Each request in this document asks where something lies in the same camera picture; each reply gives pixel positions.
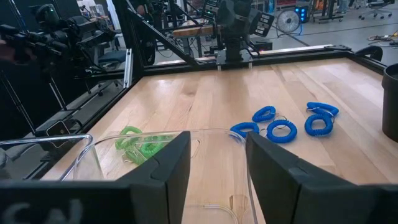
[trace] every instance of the transparent container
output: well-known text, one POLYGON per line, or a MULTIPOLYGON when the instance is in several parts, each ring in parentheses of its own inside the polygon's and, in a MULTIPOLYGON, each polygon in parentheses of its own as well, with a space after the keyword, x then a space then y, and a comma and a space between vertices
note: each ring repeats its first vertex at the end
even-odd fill
MULTIPOLYGON (((191 132, 191 170, 182 223, 257 223, 244 139, 224 129, 191 132)), ((65 180, 116 180, 139 164, 131 162, 116 143, 132 141, 137 150, 149 144, 166 145, 181 132, 110 136, 86 148, 65 180)))
POLYGON ((67 174, 62 174, 70 169, 70 162, 57 168, 53 165, 61 158, 71 161, 79 152, 92 147, 93 137, 88 134, 0 141, 0 180, 45 179, 46 175, 57 176, 52 180, 64 179, 67 174))

